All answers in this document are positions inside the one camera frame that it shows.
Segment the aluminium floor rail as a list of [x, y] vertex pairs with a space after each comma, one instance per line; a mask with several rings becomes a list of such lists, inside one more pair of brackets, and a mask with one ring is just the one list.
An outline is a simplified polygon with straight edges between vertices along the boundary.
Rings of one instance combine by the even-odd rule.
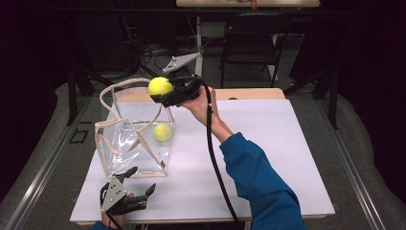
[[[21, 176], [0, 204], [0, 230], [86, 230], [70, 217], [95, 150], [94, 100], [79, 101], [78, 115], [69, 126], [67, 105], [57, 105]], [[70, 144], [77, 128], [88, 130], [88, 136], [82, 144]]]
[[318, 106], [320, 113], [327, 125], [329, 133], [333, 136], [334, 142], [338, 148], [338, 154], [340, 162], [346, 172], [350, 185], [356, 195], [358, 203], [363, 210], [364, 216], [369, 223], [371, 230], [387, 230], [381, 216], [372, 201], [372, 197], [368, 192], [358, 170], [356, 169], [350, 153], [345, 145], [345, 142], [341, 136], [340, 130], [335, 128], [328, 117], [328, 108], [326, 103], [321, 100], [316, 100], [315, 103]]

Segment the white-legged wooden desk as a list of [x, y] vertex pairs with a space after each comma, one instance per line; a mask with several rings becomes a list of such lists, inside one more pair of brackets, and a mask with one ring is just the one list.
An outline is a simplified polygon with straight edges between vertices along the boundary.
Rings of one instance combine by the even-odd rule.
[[[262, 9], [286, 9], [300, 10], [318, 8], [320, 6], [320, 0], [257, 0], [258, 8]], [[176, 6], [178, 8], [187, 9], [236, 9], [243, 8], [244, 10], [251, 9], [250, 0], [176, 0]], [[201, 16], [196, 17], [196, 49], [200, 52], [201, 56], [196, 60], [195, 71], [198, 74], [202, 74], [203, 64], [203, 51], [202, 51], [202, 25]]]

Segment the black square floor frame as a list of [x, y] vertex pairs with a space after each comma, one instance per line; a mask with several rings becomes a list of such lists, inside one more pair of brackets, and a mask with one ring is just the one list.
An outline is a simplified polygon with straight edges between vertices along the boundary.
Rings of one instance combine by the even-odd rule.
[[89, 131], [86, 129], [76, 129], [74, 133], [71, 135], [69, 139], [70, 144], [82, 144], [87, 136], [88, 136]]

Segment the black folding chair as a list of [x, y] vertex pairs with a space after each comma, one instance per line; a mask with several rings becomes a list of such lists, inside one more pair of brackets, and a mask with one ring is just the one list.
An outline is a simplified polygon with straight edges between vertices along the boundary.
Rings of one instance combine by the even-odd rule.
[[227, 64], [274, 66], [269, 75], [270, 86], [275, 85], [284, 40], [292, 28], [286, 14], [266, 12], [240, 13], [228, 20], [224, 27], [220, 57], [220, 86], [224, 86]]

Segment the yellow tennis ball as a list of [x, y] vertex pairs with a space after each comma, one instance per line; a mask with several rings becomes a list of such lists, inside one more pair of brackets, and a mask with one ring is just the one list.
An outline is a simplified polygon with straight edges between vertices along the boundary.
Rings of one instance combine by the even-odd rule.
[[157, 77], [148, 84], [148, 93], [150, 96], [165, 95], [173, 90], [172, 84], [167, 78]]
[[170, 125], [158, 124], [153, 130], [153, 135], [157, 141], [166, 142], [172, 135]]

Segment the black metal stand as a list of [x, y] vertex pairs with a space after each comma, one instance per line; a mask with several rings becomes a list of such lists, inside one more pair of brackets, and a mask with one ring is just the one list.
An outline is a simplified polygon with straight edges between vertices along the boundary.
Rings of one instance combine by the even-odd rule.
[[337, 98], [338, 98], [338, 82], [339, 76], [333, 69], [326, 69], [318, 72], [317, 74], [296, 82], [293, 86], [288, 87], [283, 90], [285, 96], [290, 95], [312, 81], [317, 81], [316, 86], [312, 92], [314, 99], [322, 99], [327, 92], [329, 92], [328, 97], [328, 120], [331, 125], [337, 129], [336, 113], [337, 113]]

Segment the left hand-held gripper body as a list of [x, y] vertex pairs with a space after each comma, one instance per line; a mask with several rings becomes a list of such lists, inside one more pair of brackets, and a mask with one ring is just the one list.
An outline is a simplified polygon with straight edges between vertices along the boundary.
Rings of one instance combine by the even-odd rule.
[[101, 212], [124, 215], [147, 207], [147, 196], [129, 197], [121, 177], [112, 177], [101, 190]]

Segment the person's left hand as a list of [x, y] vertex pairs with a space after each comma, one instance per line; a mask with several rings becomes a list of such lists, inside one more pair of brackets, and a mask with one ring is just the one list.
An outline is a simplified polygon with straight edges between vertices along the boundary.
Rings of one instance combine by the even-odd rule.
[[109, 226], [112, 230], [120, 230], [123, 228], [126, 220], [126, 214], [109, 216], [106, 213], [101, 214], [101, 222]]

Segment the clear plastic tote bag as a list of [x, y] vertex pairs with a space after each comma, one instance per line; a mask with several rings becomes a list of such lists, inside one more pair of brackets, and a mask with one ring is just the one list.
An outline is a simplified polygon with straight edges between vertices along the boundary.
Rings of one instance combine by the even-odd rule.
[[148, 94], [149, 80], [124, 80], [100, 93], [107, 109], [105, 120], [95, 123], [95, 143], [105, 174], [110, 177], [137, 167], [137, 177], [168, 175], [170, 141], [153, 135], [158, 124], [174, 123], [171, 111]]

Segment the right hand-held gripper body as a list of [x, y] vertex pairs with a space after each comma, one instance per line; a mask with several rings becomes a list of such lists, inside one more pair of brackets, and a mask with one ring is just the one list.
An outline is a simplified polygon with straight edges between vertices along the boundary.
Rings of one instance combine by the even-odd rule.
[[172, 57], [163, 72], [167, 75], [175, 74], [179, 82], [173, 84], [173, 90], [165, 95], [171, 96], [173, 105], [179, 105], [184, 101], [193, 100], [199, 96], [202, 85], [201, 78], [196, 75], [189, 63], [200, 57], [199, 53], [193, 53], [178, 57]]

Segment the black metal crossbar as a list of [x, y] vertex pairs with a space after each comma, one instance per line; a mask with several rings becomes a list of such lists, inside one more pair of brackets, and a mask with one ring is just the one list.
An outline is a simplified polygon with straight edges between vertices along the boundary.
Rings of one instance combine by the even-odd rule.
[[[244, 10], [237, 8], [176, 8], [176, 9], [95, 9], [95, 8], [62, 8], [62, 7], [47, 7], [47, 11], [56, 13], [110, 13], [110, 14], [138, 14], [152, 16], [153, 14], [162, 15], [175, 15], [175, 16], [202, 16], [202, 15], [234, 15], [243, 12], [253, 12], [253, 10]], [[340, 17], [357, 15], [356, 10], [351, 11], [337, 11], [337, 10], [272, 10], [265, 9], [259, 10], [259, 12], [265, 13], [284, 13], [299, 17]]]

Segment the person's right hand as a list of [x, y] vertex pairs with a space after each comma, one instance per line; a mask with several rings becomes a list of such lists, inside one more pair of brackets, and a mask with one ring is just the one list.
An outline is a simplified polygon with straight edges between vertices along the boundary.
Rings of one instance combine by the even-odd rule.
[[225, 124], [218, 114], [215, 91], [211, 87], [201, 86], [199, 96], [194, 100], [184, 101], [181, 106], [187, 108], [194, 118], [204, 126], [207, 125], [208, 117], [211, 117], [212, 131], [225, 128]]

